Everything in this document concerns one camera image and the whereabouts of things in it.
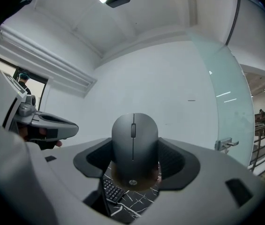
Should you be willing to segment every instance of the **black slot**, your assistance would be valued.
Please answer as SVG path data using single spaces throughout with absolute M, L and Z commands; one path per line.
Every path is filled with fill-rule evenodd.
M 47 139 L 57 138 L 58 129 L 47 129 Z
M 42 120 L 45 120 L 45 121 L 59 122 L 59 123 L 67 123 L 66 121 L 63 121 L 63 120 L 61 120 L 61 119 L 58 119 L 58 118 L 56 118 L 56 117 L 49 116 L 49 115 L 39 115 L 39 117 L 40 117 Z
M 239 207 L 242 207 L 253 197 L 252 193 L 246 188 L 241 180 L 231 179 L 225 183 Z
M 46 159 L 47 162 L 51 162 L 51 161 L 55 160 L 56 157 L 53 157 L 53 156 L 47 156 L 47 157 L 45 157 L 45 159 Z

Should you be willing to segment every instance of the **person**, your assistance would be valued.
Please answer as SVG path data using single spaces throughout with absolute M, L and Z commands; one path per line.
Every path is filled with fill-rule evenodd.
M 25 89 L 25 91 L 27 91 L 28 95 L 31 95 L 31 91 L 29 90 L 29 88 L 26 86 L 27 81 L 30 79 L 30 72 L 28 70 L 24 70 L 22 73 L 20 73 L 20 80 L 19 80 L 19 84 L 22 88 Z
M 112 179 L 114 180 L 115 185 L 119 186 L 123 190 L 130 191 L 145 191 L 161 183 L 161 177 L 159 177 L 159 165 L 156 164 L 155 167 L 144 177 L 142 180 L 138 181 L 138 184 L 132 187 L 126 187 L 121 181 L 121 176 L 117 172 L 117 164 L 112 162 L 111 165 L 111 174 Z
M 259 113 L 261 114 L 261 122 L 265 123 L 265 112 L 263 111 L 263 109 L 260 109 Z

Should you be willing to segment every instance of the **window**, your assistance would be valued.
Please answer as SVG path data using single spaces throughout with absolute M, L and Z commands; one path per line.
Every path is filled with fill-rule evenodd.
M 24 70 L 0 58 L 0 70 L 10 74 L 14 79 L 19 81 L 19 75 Z M 36 98 L 36 108 L 39 110 L 43 92 L 48 80 L 30 72 L 30 79 L 26 86 L 31 91 L 31 94 Z

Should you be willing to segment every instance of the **mouse scroll wheel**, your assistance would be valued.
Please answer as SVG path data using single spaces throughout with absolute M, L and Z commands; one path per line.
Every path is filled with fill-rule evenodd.
M 36 103 L 36 99 L 35 97 L 32 97 L 32 106 L 35 106 L 35 103 Z
M 136 124 L 135 123 L 131 124 L 131 137 L 132 138 L 136 137 Z

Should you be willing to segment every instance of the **door handle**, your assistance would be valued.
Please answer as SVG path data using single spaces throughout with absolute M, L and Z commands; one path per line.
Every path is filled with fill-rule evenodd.
M 229 142 L 229 143 L 227 143 L 227 145 L 228 146 L 232 146 L 232 147 L 234 147 L 234 146 L 236 146 L 236 145 L 238 145 L 239 144 L 239 141 L 237 141 L 237 142 Z
M 229 137 L 226 139 L 216 141 L 215 150 L 218 150 L 218 151 L 227 150 L 228 148 L 235 147 L 238 144 L 239 144 L 239 141 L 232 142 L 232 138 Z

